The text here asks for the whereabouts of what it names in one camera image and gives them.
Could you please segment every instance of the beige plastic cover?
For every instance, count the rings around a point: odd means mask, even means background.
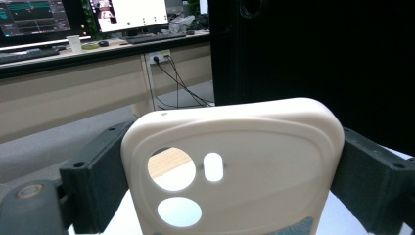
[[[121,154],[144,235],[283,234],[304,222],[315,234],[343,145],[327,107],[294,98],[152,112],[128,130]],[[150,176],[149,158],[169,147],[195,165],[184,189]]]

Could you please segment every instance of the black cable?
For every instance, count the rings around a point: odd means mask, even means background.
[[[156,97],[156,99],[158,100],[158,101],[160,101],[160,103],[162,103],[164,106],[167,106],[167,107],[170,107],[170,108],[176,108],[175,106],[172,106],[172,105],[168,105],[168,104],[166,104],[165,102],[163,102],[159,97]],[[183,108],[196,108],[196,107],[199,107],[198,105],[194,105],[194,106],[180,106],[179,108],[180,109],[183,109]]]
[[[196,97],[196,98],[198,98],[198,99],[200,99],[201,101],[203,101],[207,106],[210,106],[210,104],[208,103],[208,102],[210,102],[210,103],[213,103],[212,101],[209,101],[209,100],[207,100],[207,99],[203,99],[203,98],[201,98],[201,97],[199,97],[198,95],[196,95],[195,93],[193,93],[191,90],[189,90],[189,88],[187,88],[187,86],[186,86],[186,84],[184,83],[184,81],[182,80],[182,78],[181,78],[181,76],[180,76],[180,74],[177,72],[177,68],[176,68],[176,64],[174,63],[174,61],[173,61],[173,58],[171,58],[171,56],[169,56],[169,55],[167,55],[166,56],[167,57],[167,59],[170,61],[170,63],[171,63],[171,65],[172,65],[172,67],[173,67],[173,69],[174,69],[174,71],[175,71],[175,73],[176,73],[176,77],[178,77],[179,79],[180,79],[180,81],[181,81],[181,84],[182,84],[182,86],[183,86],[183,88],[190,94],[190,95],[192,95],[192,96],[194,96],[194,97]]]
[[[149,70],[149,65],[148,65],[148,63],[147,63],[147,58],[146,57],[144,57],[144,60],[146,61],[146,70],[148,71]],[[155,106],[155,101],[154,101],[154,99],[153,99],[153,89],[152,89],[152,82],[150,81],[150,77],[149,76],[147,76],[147,80],[149,81],[149,86],[150,86],[150,94],[151,94],[151,97],[152,97],[152,103],[153,103],[153,110],[155,110],[156,109],[156,106]]]
[[[153,57],[153,60],[156,62],[156,64],[159,66],[159,57]]]
[[[176,83],[176,105],[177,105],[177,110],[179,109],[179,84]]]
[[[180,80],[182,81],[182,83],[180,83],[179,81],[178,81],[178,79],[175,79],[173,76],[171,76],[167,71],[165,71],[161,66],[160,66],[160,64],[157,64],[158,66],[159,66],[159,68],[165,73],[165,74],[167,74],[171,79],[173,79],[178,85],[180,85],[185,91],[187,91],[192,97],[193,97],[193,99],[201,106],[201,107],[204,107],[204,105],[203,104],[201,104],[196,98],[198,98],[198,99],[200,99],[201,101],[203,101],[206,105],[208,105],[208,106],[210,106],[210,104],[208,103],[208,102],[206,102],[204,99],[202,99],[202,98],[200,98],[199,96],[197,96],[195,93],[193,93],[191,90],[189,90],[188,88],[187,88],[187,86],[184,84],[184,82],[183,82],[183,80],[181,79],[181,77],[180,77],[180,74],[177,72],[177,69],[176,69],[176,66],[175,66],[175,64],[174,64],[174,62],[172,62],[170,59],[169,59],[169,61],[170,61],[170,63],[171,63],[171,65],[173,66],[173,68],[174,68],[174,70],[175,70],[175,73],[176,73],[176,76],[178,76],[179,78],[180,78]]]

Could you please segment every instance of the computer monitor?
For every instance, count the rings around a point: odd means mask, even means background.
[[[66,36],[90,38],[80,0],[0,0],[0,51],[48,47]]]
[[[164,0],[89,0],[100,32],[127,32],[168,25]]]

